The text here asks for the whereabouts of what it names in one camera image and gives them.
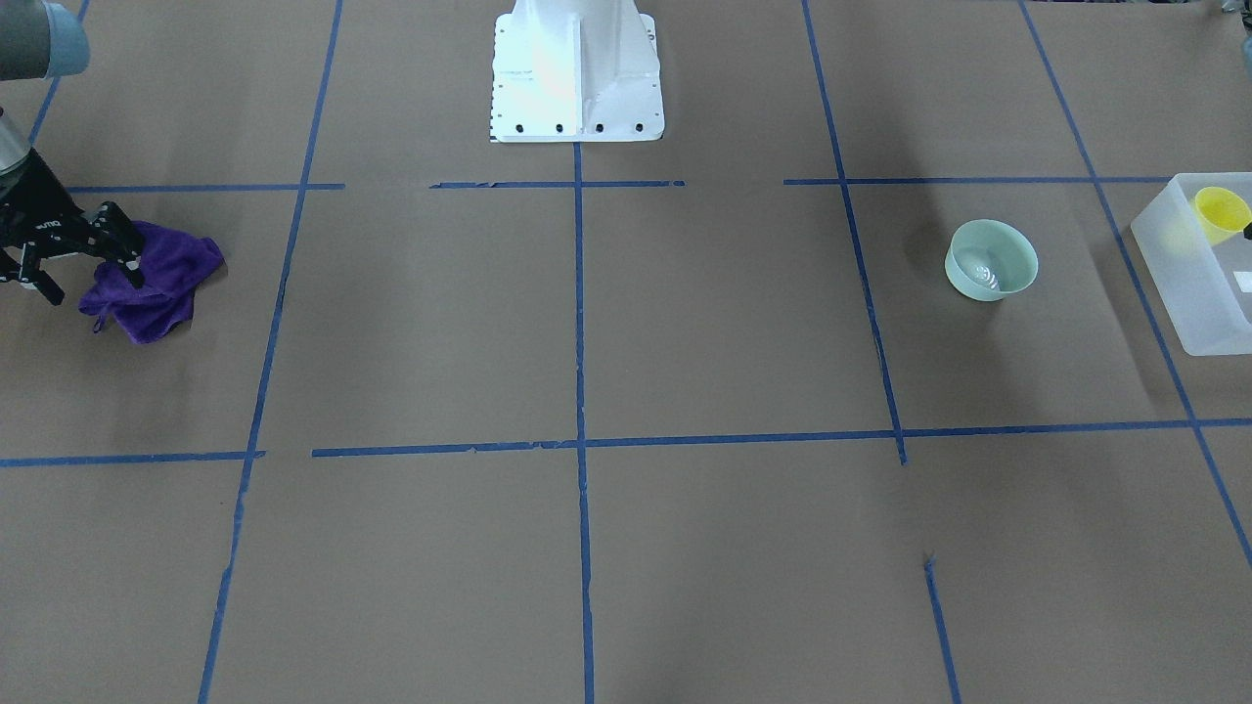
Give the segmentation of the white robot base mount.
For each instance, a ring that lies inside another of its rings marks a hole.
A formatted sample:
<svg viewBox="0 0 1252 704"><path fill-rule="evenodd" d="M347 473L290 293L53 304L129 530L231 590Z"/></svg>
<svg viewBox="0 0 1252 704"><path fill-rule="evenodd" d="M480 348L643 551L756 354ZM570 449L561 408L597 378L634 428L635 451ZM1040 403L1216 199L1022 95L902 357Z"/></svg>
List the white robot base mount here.
<svg viewBox="0 0 1252 704"><path fill-rule="evenodd" d="M654 18L634 1L515 1L495 20L490 139L661 140Z"/></svg>

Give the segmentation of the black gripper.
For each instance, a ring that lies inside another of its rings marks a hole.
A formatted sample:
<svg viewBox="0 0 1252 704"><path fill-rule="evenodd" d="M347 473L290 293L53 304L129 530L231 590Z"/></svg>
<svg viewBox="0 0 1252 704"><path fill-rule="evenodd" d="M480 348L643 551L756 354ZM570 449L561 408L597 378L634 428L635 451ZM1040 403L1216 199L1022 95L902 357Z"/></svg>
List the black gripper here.
<svg viewBox="0 0 1252 704"><path fill-rule="evenodd" d="M104 200L94 212L81 210L35 149L3 173L1 246L4 284L30 286L53 306L66 298L43 269L55 257L95 257L115 263L134 288L145 283L144 246L121 205Z"/></svg>

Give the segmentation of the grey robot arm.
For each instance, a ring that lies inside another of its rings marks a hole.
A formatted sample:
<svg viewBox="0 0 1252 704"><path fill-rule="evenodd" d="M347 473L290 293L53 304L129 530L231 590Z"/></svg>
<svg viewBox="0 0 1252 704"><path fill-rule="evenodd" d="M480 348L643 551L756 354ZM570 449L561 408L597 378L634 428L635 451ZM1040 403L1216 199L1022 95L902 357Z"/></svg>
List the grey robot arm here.
<svg viewBox="0 0 1252 704"><path fill-rule="evenodd" d="M5 83L80 74L90 60L80 19L58 3L4 1L1 44ZM59 306L66 294L43 262L88 256L115 264L140 288L145 237L120 205L106 200L81 210L8 111L1 133L1 281Z"/></svg>

